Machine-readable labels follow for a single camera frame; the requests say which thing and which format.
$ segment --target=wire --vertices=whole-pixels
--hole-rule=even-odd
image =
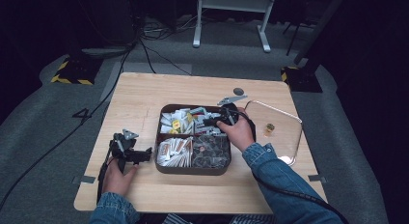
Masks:
[[[24,173],[14,182],[14,184],[10,187],[10,189],[7,191],[6,195],[4,196],[4,198],[2,199],[1,203],[0,203],[0,211],[2,210],[2,208],[4,207],[8,197],[10,196],[10,194],[12,193],[12,191],[14,190],[14,188],[18,185],[18,183],[38,164],[40,163],[46,156],[48,156],[51,152],[53,152],[55,149],[57,149],[61,144],[63,144],[68,138],[70,138],[70,136],[78,129],[80,128],[82,125],[84,125],[85,122],[88,121],[89,118],[91,118],[93,116],[93,114],[96,112],[96,110],[102,105],[102,103],[108,99],[109,95],[114,91],[118,80],[120,78],[121,72],[123,70],[123,64],[127,58],[127,56],[129,55],[130,51],[133,49],[133,47],[135,46],[135,44],[132,45],[132,48],[129,49],[128,52],[126,52],[123,55],[123,58],[121,59],[121,69],[118,73],[117,79],[114,83],[114,86],[112,87],[112,89],[109,91],[109,93],[106,95],[106,97],[99,103],[99,105],[91,112],[91,114],[89,116],[87,116],[86,118],[84,118],[81,123],[76,126],[66,137],[64,137],[60,142],[58,142],[54,147],[52,147],[51,149],[49,149],[45,154],[43,154],[39,159],[36,160],[36,162],[34,162],[26,171],[24,171]]]
[[[102,123],[103,123],[103,120],[105,120],[106,112],[108,111],[108,107],[109,107],[109,104],[110,104],[110,103],[111,103],[111,102],[108,102],[108,105],[106,105],[105,109],[103,109],[101,125],[102,125]]]
[[[178,66],[177,66],[175,63],[173,63],[171,60],[169,60],[169,59],[165,58],[164,56],[160,55],[157,51],[155,51],[155,50],[153,50],[153,49],[151,49],[151,48],[149,48],[149,47],[146,47],[146,46],[145,46],[145,48],[148,49],[148,50],[150,50],[150,51],[152,51],[152,52],[154,52],[154,53],[156,53],[159,57],[165,59],[167,62],[169,62],[170,64],[172,64],[174,67],[178,68],[179,70],[184,71],[186,74],[188,74],[188,75],[190,75],[190,76],[192,75],[191,73],[187,72],[186,70],[184,70],[184,69],[178,67]]]
[[[152,70],[153,73],[156,73],[156,71],[153,69],[152,64],[150,62],[150,55],[147,52],[147,47],[145,46],[144,42],[142,42],[142,40],[140,40],[140,43],[144,47],[145,54],[147,55],[148,63],[150,64],[150,69]]]
[[[115,158],[116,158],[116,157],[112,157],[112,159],[109,160],[109,162],[107,163],[107,165],[109,166],[109,165],[111,164],[112,160],[114,160]]]
[[[189,29],[193,29],[196,27],[196,25],[194,26],[190,26],[190,27],[185,27],[187,26],[190,22],[192,22],[193,20],[197,19],[197,15],[191,17],[189,20],[185,21],[182,23],[182,25],[180,27],[176,28],[176,31],[172,31],[170,28],[165,28],[165,27],[161,27],[157,22],[150,22],[149,25],[155,24],[156,27],[151,28],[149,30],[144,30],[141,35],[141,37],[144,40],[147,41],[157,41],[157,40],[164,40],[169,38],[170,36],[174,35],[174,34],[179,34],[179,33],[183,33]],[[150,32],[159,32],[159,35],[157,37],[153,37],[153,36],[149,36],[147,35],[147,33]]]
[[[108,59],[108,58],[114,58],[118,57],[121,55],[124,55],[129,49],[132,48],[131,46],[127,46],[126,48],[119,50],[119,51],[111,51],[111,52],[104,52],[104,53],[93,53],[93,52],[87,52],[87,50],[83,50],[83,52],[89,56],[90,58],[93,59]]]
[[[310,202],[314,202],[314,203],[324,207],[325,209],[334,212],[340,218],[340,220],[343,223],[348,223],[348,220],[346,220],[346,218],[338,210],[333,208],[328,203],[326,203],[326,202],[324,202],[324,201],[322,201],[322,200],[320,200],[318,198],[315,198],[314,196],[311,196],[311,195],[308,195],[308,194],[305,194],[305,193],[293,192],[293,191],[288,191],[288,190],[278,188],[276,186],[273,186],[271,184],[263,182],[260,178],[256,177],[255,174],[253,174],[253,177],[256,179],[256,181],[258,183],[262,184],[264,187],[266,187],[268,189],[271,189],[271,190],[273,190],[275,192],[282,193],[282,194],[285,194],[285,195],[289,195],[289,196],[301,198],[301,199],[304,199],[304,200],[307,200],[307,201],[310,201]]]

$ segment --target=person's right hand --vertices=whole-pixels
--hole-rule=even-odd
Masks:
[[[244,108],[238,107],[237,110],[246,114]],[[250,145],[255,143],[249,123],[240,115],[238,116],[237,123],[235,123],[233,126],[226,125],[221,121],[217,122],[217,126],[219,126],[219,128],[228,135],[232,144],[234,144],[242,152],[244,152]]]

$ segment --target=wooden table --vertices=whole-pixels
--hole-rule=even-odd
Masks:
[[[178,76],[125,72],[121,75],[96,139],[85,176],[97,178],[114,133],[123,128],[138,133],[135,150],[154,147],[160,110],[171,103],[216,106],[232,90],[248,95],[235,104],[244,107],[250,99],[297,115],[288,86],[279,81],[217,77]],[[291,166],[304,180],[316,169],[302,133],[297,160]],[[309,182],[325,199],[321,182]],[[82,182],[74,206],[95,208],[97,180]],[[140,212],[271,213],[241,152],[232,147],[232,162],[222,176],[170,175],[157,171],[153,159],[140,164],[126,198]]]

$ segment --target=person's left hand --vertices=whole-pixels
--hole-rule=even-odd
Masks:
[[[118,167],[117,159],[111,156],[108,162],[110,163],[105,173],[102,193],[113,192],[124,196],[129,189],[133,177],[135,176],[138,165],[135,164],[126,175],[123,175]]]

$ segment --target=denim sleeve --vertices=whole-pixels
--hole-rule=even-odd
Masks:
[[[263,147],[254,143],[243,152],[243,157],[253,174],[263,182],[322,200],[307,182],[276,156],[271,144]],[[262,184],[259,188],[278,223],[341,223],[335,213],[314,202],[274,192]]]
[[[90,223],[136,223],[139,213],[123,196],[106,192],[99,199]]]

